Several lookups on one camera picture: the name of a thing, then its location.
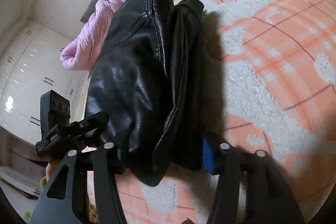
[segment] orange and white blanket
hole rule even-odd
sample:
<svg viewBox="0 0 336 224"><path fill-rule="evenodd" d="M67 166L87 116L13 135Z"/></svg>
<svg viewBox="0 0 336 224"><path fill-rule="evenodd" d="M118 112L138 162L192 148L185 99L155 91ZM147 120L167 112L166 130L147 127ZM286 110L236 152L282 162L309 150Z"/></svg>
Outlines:
<svg viewBox="0 0 336 224"><path fill-rule="evenodd" d="M204 126L268 151L308 222L336 180L336 0L200 1ZM129 224L204 224L217 178L171 168L155 188L117 181Z"/></svg>

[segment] pink jacket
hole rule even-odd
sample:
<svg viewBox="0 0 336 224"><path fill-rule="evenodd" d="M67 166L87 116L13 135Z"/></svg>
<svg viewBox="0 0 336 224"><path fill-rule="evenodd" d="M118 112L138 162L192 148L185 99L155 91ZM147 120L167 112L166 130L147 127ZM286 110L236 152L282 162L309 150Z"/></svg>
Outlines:
<svg viewBox="0 0 336 224"><path fill-rule="evenodd" d="M98 0L96 12L84 25L77 38L61 53L61 62L67 69L91 71L100 54L114 13L126 0Z"/></svg>

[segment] black leather jacket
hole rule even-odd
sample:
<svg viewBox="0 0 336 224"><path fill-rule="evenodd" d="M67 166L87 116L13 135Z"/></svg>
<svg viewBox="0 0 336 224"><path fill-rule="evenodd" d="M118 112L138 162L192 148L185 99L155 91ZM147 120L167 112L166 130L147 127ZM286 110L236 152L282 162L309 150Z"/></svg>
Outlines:
<svg viewBox="0 0 336 224"><path fill-rule="evenodd" d="M203 4L127 0L94 67L86 116L109 114L94 146L114 142L127 167L156 186L169 162L201 168L199 70Z"/></svg>

